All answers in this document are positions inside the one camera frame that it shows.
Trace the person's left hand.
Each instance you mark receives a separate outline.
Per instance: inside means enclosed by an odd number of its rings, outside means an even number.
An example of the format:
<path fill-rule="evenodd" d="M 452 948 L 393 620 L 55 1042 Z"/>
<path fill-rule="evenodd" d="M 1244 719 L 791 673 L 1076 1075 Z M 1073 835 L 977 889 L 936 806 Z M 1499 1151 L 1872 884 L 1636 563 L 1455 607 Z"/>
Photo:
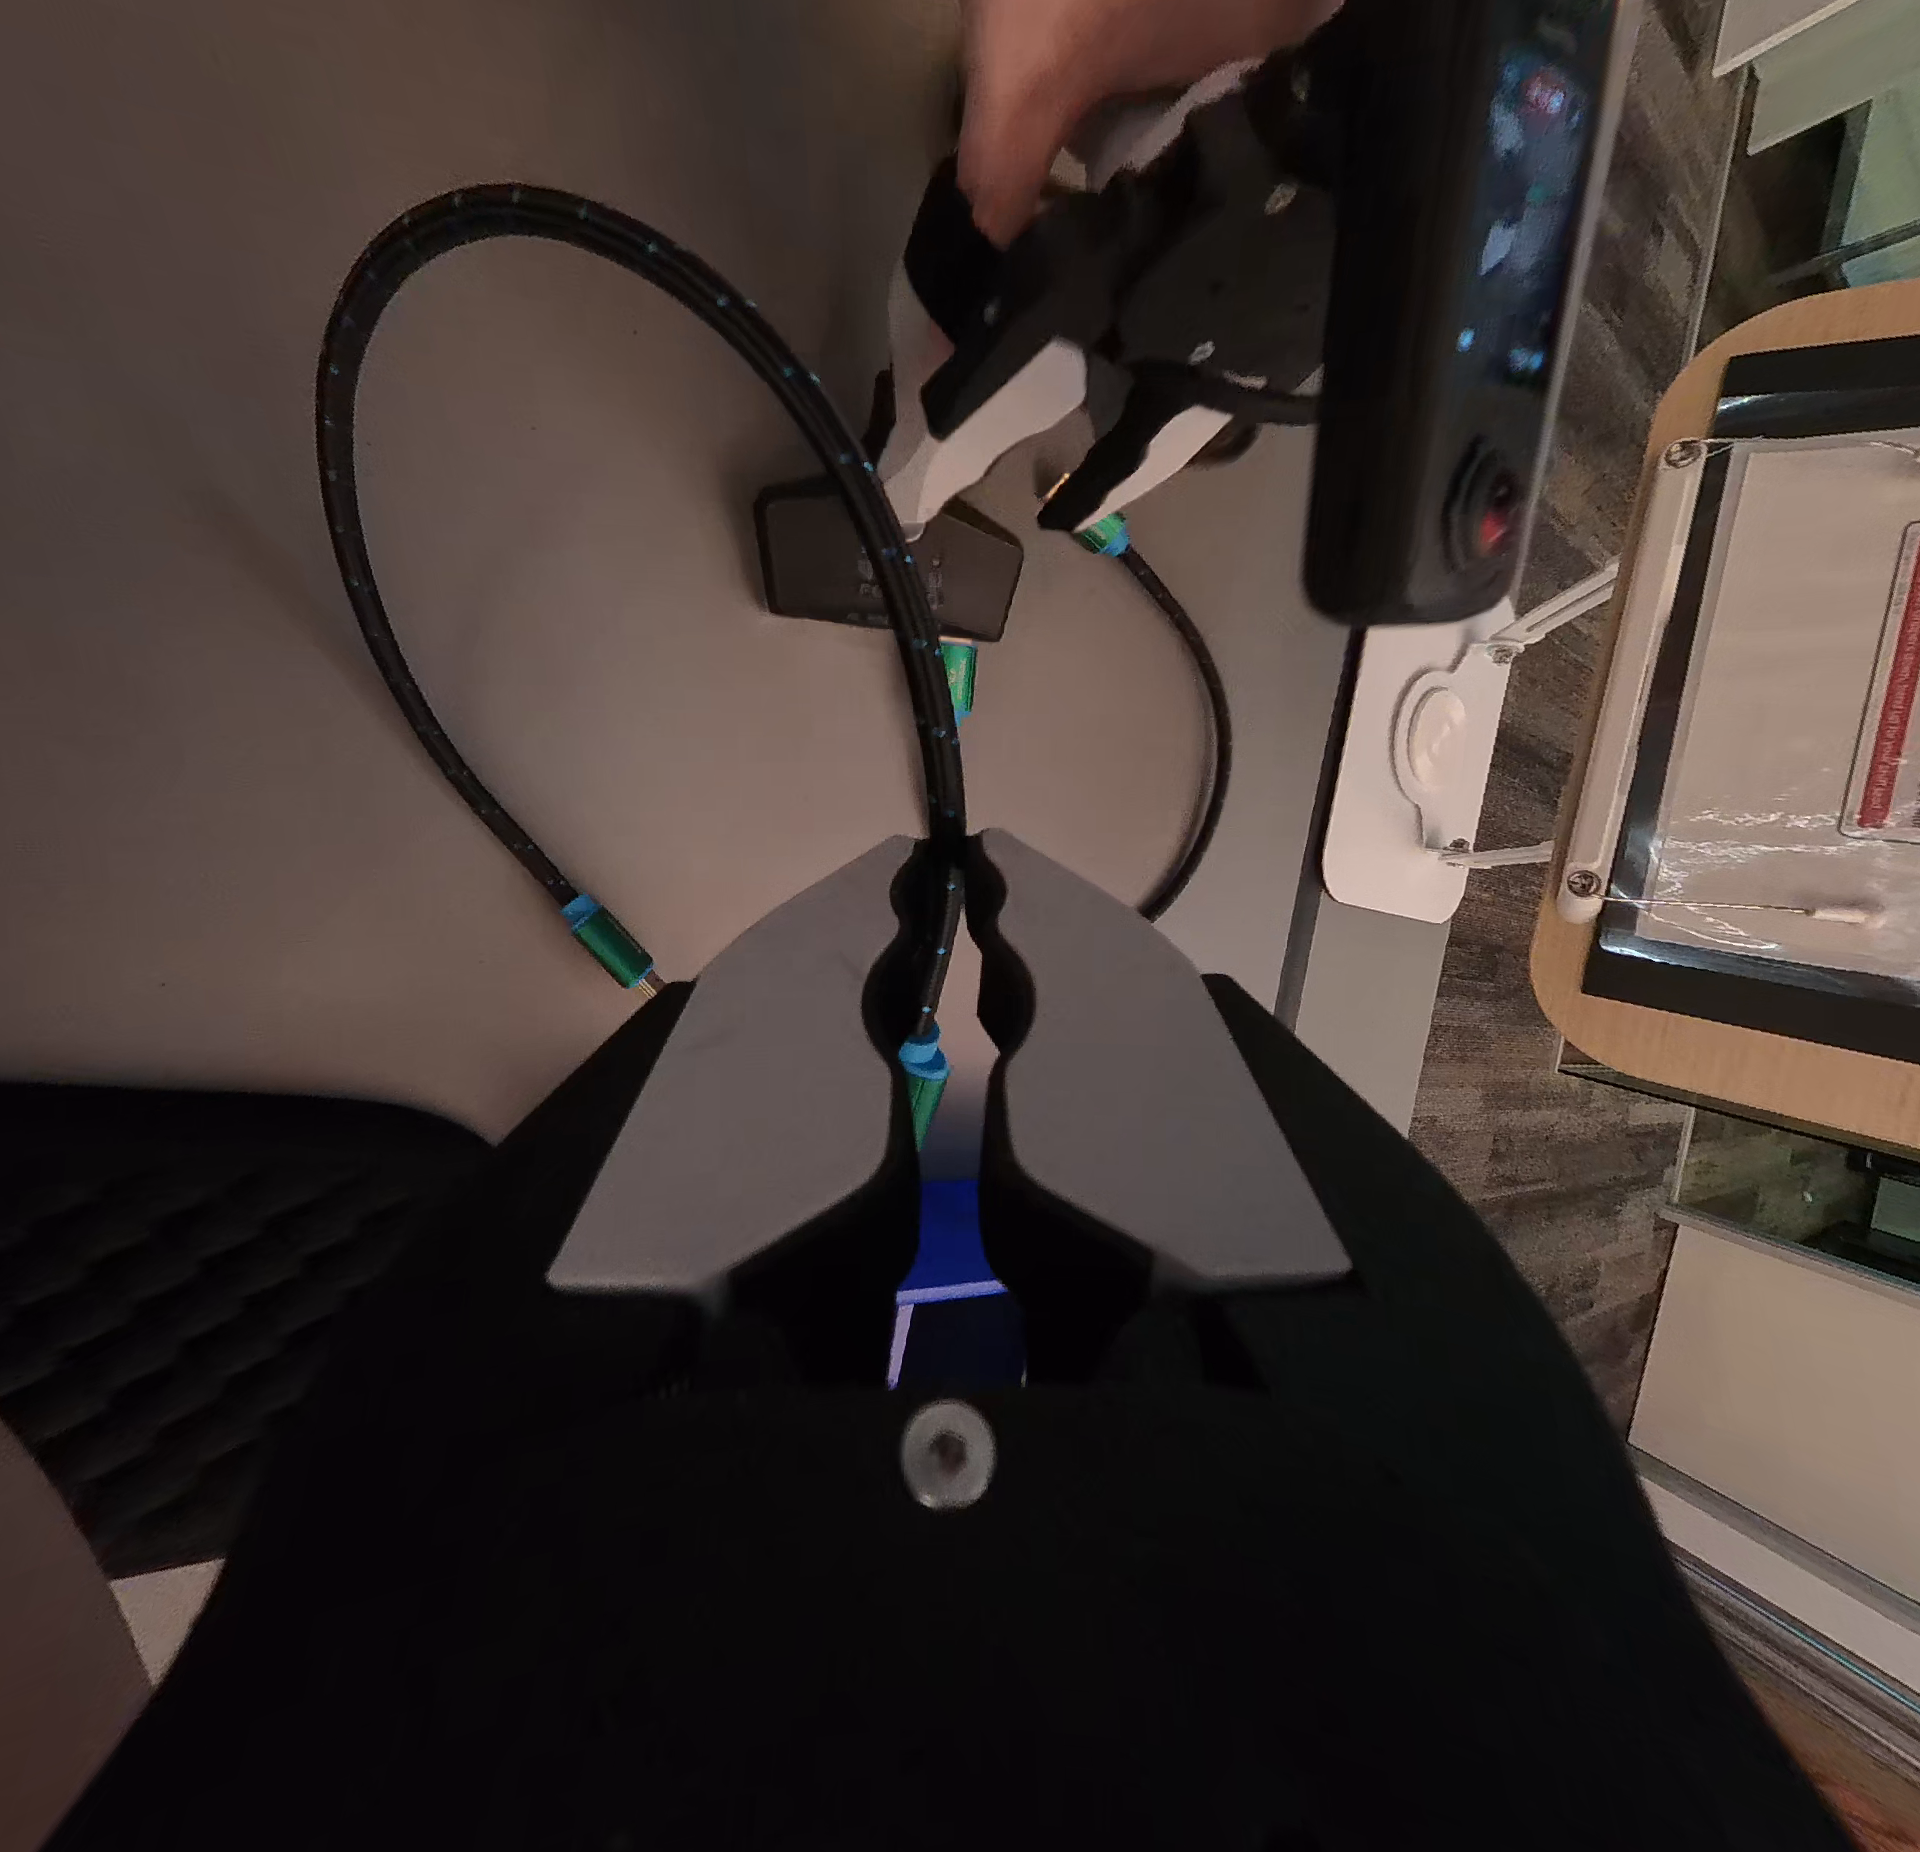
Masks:
<path fill-rule="evenodd" d="M 1006 250 L 1092 112 L 1295 48 L 1344 0 L 958 3 L 966 90 L 956 185 L 975 229 Z"/>

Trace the white cabinet panel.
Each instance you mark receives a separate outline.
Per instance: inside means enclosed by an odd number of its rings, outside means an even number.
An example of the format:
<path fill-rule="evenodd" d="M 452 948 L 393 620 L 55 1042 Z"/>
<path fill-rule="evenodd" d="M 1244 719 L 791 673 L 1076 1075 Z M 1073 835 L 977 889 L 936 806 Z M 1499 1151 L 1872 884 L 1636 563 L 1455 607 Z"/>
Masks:
<path fill-rule="evenodd" d="M 1886 1584 L 1916 1568 L 1916 1289 L 1673 1222 L 1630 1445 Z"/>

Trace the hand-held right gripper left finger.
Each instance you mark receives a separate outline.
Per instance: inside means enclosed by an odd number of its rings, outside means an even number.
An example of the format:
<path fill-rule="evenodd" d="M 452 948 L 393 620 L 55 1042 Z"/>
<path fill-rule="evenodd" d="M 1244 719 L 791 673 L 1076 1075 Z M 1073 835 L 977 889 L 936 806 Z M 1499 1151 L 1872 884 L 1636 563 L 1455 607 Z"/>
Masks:
<path fill-rule="evenodd" d="M 557 1291 L 716 1291 L 849 1202 L 901 1133 L 920 997 L 886 837 L 716 953 L 560 1243 Z"/>

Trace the black ribbed wrist rest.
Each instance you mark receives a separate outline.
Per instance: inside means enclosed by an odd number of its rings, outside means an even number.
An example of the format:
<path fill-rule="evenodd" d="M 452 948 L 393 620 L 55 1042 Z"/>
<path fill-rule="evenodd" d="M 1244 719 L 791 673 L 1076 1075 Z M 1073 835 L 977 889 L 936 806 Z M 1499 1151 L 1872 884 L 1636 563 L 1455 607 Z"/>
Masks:
<path fill-rule="evenodd" d="M 488 1155 L 384 1100 L 5 1082 L 5 1427 L 111 1582 L 231 1553 L 345 1314 Z"/>

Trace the blue plastic bin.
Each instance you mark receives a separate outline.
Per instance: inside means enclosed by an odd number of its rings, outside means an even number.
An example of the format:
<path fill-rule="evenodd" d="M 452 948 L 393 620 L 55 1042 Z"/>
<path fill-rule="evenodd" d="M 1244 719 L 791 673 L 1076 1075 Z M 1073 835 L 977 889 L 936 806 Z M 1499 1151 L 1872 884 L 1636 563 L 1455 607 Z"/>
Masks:
<path fill-rule="evenodd" d="M 975 1392 L 1026 1385 L 1026 1320 L 997 1277 L 977 1181 L 924 1183 L 920 1240 L 894 1299 L 886 1385 Z"/>

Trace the white sign base plate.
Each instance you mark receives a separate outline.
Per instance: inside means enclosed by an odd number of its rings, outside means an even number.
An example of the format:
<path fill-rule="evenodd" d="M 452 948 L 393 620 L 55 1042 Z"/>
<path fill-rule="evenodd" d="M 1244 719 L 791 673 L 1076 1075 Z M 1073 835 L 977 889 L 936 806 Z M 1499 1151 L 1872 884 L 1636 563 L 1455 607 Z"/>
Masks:
<path fill-rule="evenodd" d="M 1618 577 L 1608 560 L 1526 615 L 1502 601 L 1459 623 L 1360 636 L 1321 849 L 1333 901 L 1444 926 L 1471 875 L 1549 863 L 1553 842 L 1477 842 L 1508 687 L 1528 650 L 1608 605 Z"/>

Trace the black HDMI switch box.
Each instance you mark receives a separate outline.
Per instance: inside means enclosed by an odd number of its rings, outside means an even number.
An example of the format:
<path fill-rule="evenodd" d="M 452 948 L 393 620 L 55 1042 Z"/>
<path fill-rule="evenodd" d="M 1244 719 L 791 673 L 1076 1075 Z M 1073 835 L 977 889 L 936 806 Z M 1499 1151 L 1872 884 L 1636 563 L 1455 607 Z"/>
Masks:
<path fill-rule="evenodd" d="M 888 628 L 877 573 L 827 476 L 762 489 L 752 518 L 771 615 Z M 956 501 L 911 543 L 911 556 L 945 641 L 1002 641 L 1026 559 L 1014 533 Z"/>

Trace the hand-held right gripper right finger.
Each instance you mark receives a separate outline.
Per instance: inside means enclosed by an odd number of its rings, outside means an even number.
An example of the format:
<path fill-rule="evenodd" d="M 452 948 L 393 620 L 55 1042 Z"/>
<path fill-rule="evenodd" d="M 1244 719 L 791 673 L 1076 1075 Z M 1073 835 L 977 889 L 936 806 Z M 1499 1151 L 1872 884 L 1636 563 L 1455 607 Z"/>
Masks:
<path fill-rule="evenodd" d="M 969 915 L 1014 1187 L 1184 1286 L 1350 1273 L 1201 970 L 1153 921 L 1001 829 L 973 841 Z"/>

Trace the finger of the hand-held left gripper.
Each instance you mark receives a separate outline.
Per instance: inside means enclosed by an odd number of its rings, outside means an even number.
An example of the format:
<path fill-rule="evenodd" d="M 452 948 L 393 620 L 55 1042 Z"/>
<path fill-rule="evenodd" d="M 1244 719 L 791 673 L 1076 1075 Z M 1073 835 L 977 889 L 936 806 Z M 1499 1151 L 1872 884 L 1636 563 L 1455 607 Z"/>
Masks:
<path fill-rule="evenodd" d="M 1131 375 L 1126 387 L 1117 375 L 1039 380 L 1041 433 L 1085 407 L 1111 419 L 1097 425 L 1092 447 L 1042 499 L 1039 528 L 1049 535 L 1076 535 L 1117 514 L 1182 472 L 1224 428 L 1224 409 L 1204 375 Z"/>
<path fill-rule="evenodd" d="M 1082 407 L 1086 355 L 1053 338 L 947 439 L 933 433 L 924 387 L 954 355 L 941 329 L 902 329 L 893 350 L 894 419 L 880 450 L 880 489 L 902 535 L 924 535 L 949 503 L 969 492 L 1023 442 Z"/>

